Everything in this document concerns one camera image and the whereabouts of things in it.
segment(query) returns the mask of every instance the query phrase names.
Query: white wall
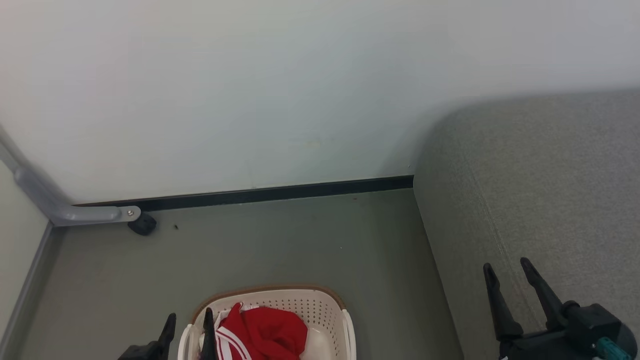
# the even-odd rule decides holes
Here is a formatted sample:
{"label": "white wall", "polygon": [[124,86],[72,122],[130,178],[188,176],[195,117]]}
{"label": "white wall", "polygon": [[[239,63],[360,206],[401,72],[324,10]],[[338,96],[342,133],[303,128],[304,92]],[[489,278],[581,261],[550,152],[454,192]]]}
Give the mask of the white wall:
{"label": "white wall", "polygon": [[637,0],[0,2],[0,124],[76,202],[410,174],[454,106],[636,84]]}
{"label": "white wall", "polygon": [[0,161],[0,339],[9,323],[22,285],[49,219],[13,182]]}

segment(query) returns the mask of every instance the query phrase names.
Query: black prong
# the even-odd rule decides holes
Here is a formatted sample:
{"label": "black prong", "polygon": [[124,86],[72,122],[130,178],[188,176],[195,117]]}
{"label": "black prong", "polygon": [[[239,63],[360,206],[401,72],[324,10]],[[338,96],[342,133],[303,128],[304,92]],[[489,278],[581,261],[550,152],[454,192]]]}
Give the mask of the black prong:
{"label": "black prong", "polygon": [[498,281],[498,277],[495,275],[491,264],[484,264],[483,272],[486,291],[489,295],[489,306],[491,307],[495,339],[502,342],[521,337],[523,334],[522,326],[513,319],[509,307],[504,301],[504,297],[502,297],[500,281]]}
{"label": "black prong", "polygon": [[204,344],[202,345],[202,360],[215,360],[218,356],[216,351],[216,331],[214,329],[213,311],[208,307],[204,314]]}
{"label": "black prong", "polygon": [[547,329],[557,330],[563,328],[566,325],[566,319],[562,316],[562,302],[558,296],[556,296],[549,284],[540,276],[540,273],[538,273],[529,259],[520,258],[520,264],[522,265],[524,274],[527,276],[527,281],[536,290],[536,294],[538,294],[542,310],[544,310],[545,316],[547,317]]}
{"label": "black prong", "polygon": [[160,333],[160,337],[158,338],[158,343],[162,347],[163,353],[161,356],[162,360],[167,360],[169,358],[169,345],[173,341],[173,337],[175,336],[175,321],[176,316],[175,313],[169,315],[164,323],[164,328]]}

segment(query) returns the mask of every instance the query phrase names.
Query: white stripe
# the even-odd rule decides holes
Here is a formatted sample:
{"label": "white stripe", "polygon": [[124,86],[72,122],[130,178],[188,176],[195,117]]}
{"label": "white stripe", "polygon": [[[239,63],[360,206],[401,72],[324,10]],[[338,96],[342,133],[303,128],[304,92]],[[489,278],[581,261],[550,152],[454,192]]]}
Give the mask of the white stripe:
{"label": "white stripe", "polygon": [[234,356],[231,354],[231,348],[228,341],[223,341],[220,344],[222,347],[222,360],[234,360]]}
{"label": "white stripe", "polygon": [[246,349],[246,347],[244,346],[244,343],[233,333],[231,332],[229,329],[227,329],[224,326],[218,327],[217,332],[219,332],[220,334],[226,335],[228,336],[231,340],[232,343],[235,341],[238,346],[240,346],[240,353],[244,353],[244,357],[246,358],[246,360],[251,360],[251,354],[249,354],[249,350]]}
{"label": "white stripe", "polygon": [[221,350],[220,350],[220,348],[221,348],[220,342],[221,342],[221,341],[222,341],[222,340],[220,339],[220,337],[219,337],[219,336],[216,336],[216,344],[218,344],[218,346],[216,346],[216,351],[218,352],[218,360],[224,360],[224,359],[222,358],[222,352],[221,352]]}
{"label": "white stripe", "polygon": [[218,335],[218,338],[220,339],[220,343],[222,344],[226,344],[227,348],[230,349],[230,345],[234,347],[234,349],[236,350],[236,352],[238,353],[238,355],[240,355],[240,358],[242,360],[247,360],[246,356],[244,356],[244,354],[242,353],[242,351],[240,351],[240,348],[238,347],[238,345],[236,345],[233,341],[231,341],[231,339],[229,339],[228,337],[224,336],[224,335]]}

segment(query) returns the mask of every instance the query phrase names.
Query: white plastic basket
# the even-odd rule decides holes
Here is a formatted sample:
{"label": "white plastic basket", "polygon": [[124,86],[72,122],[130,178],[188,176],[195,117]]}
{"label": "white plastic basket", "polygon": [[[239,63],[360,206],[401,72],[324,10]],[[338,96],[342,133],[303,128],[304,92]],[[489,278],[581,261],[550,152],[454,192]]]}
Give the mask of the white plastic basket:
{"label": "white plastic basket", "polygon": [[238,302],[298,314],[308,328],[301,360],[356,360],[351,316],[336,293],[318,286],[266,286],[211,297],[198,308],[191,324],[184,329],[178,346],[178,360],[198,360],[198,339],[207,307],[217,316]]}

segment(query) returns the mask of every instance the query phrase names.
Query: gray metal bar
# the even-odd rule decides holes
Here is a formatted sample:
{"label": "gray metal bar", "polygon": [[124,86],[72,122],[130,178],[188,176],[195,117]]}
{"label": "gray metal bar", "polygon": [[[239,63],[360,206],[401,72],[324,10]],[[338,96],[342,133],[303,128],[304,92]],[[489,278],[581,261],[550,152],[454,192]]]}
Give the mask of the gray metal bar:
{"label": "gray metal bar", "polygon": [[130,222],[140,217],[137,206],[88,206],[67,204],[46,187],[38,176],[20,164],[0,142],[0,158],[13,172],[13,178],[27,196],[55,226],[74,226]]}

